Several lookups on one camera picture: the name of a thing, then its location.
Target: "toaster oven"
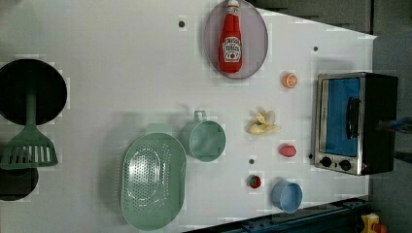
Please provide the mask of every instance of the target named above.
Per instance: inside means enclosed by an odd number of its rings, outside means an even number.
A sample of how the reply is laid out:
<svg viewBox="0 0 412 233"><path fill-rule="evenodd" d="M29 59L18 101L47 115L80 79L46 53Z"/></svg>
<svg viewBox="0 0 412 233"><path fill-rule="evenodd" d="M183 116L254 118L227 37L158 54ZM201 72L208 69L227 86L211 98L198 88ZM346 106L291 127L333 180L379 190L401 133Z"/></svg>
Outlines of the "toaster oven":
<svg viewBox="0 0 412 233"><path fill-rule="evenodd" d="M396 101L396 77L319 75L315 166L358 176L392 171L395 133L378 125L396 119Z"/></svg>

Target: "orange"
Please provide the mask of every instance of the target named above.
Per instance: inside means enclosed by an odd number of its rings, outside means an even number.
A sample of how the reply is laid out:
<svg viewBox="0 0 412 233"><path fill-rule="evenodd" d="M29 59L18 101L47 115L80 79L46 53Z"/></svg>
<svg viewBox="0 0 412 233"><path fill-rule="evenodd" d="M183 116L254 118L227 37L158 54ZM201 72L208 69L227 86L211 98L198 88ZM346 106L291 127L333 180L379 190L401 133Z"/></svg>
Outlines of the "orange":
<svg viewBox="0 0 412 233"><path fill-rule="evenodd" d="M288 88L294 88L297 85L297 76L294 73L287 73L282 78L282 85Z"/></svg>

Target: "yellow object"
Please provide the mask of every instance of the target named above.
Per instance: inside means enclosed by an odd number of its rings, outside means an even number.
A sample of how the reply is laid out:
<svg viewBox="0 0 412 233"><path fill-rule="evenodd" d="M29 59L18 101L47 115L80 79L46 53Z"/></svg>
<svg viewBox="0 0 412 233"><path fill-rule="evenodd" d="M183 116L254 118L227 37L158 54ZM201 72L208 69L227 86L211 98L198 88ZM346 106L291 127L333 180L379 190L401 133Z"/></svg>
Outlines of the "yellow object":
<svg viewBox="0 0 412 233"><path fill-rule="evenodd" d="M274 125L274 123L275 113L263 110L261 113L257 113L257 121L249 128L249 133L261 135L269 131L279 131L281 127Z"/></svg>
<svg viewBox="0 0 412 233"><path fill-rule="evenodd" d="M376 231L372 230L372 225L379 223L379 217L375 214L370 214L367 216L361 216L364 222L364 229L361 233L376 233Z"/></svg>

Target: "toaster oven knob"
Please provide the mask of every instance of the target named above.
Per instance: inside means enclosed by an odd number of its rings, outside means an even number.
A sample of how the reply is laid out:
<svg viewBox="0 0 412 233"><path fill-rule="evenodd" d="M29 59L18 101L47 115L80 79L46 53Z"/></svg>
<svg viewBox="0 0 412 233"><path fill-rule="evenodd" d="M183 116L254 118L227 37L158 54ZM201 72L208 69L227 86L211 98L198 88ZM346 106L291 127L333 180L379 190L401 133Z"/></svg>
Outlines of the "toaster oven knob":
<svg viewBox="0 0 412 233"><path fill-rule="evenodd" d="M324 165L325 167L329 167L330 164L332 164L332 160L330 160L330 158L328 158L328 157L323 157L323 158L321 159L321 163L322 163L322 165Z"/></svg>
<svg viewBox="0 0 412 233"><path fill-rule="evenodd" d="M339 166L343 171L349 171L349 169L351 169L351 162L349 162L348 160L343 160L339 163Z"/></svg>

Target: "gray floor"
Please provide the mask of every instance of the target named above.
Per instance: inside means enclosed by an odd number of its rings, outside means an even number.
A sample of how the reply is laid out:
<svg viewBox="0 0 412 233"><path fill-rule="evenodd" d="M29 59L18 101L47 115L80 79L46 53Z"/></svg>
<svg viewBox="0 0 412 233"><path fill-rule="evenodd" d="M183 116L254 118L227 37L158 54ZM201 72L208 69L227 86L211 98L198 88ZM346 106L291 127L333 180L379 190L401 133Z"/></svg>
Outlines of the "gray floor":
<svg viewBox="0 0 412 233"><path fill-rule="evenodd" d="M258 8L378 36L373 71L398 77L397 116L412 117L412 0L248 1ZM395 147L412 153L412 135L397 134ZM392 172L370 179L368 199L381 222L389 232L412 232L412 164L396 159Z"/></svg>
<svg viewBox="0 0 412 233"><path fill-rule="evenodd" d="M411 0L247 0L255 7L385 35L412 30Z"/></svg>

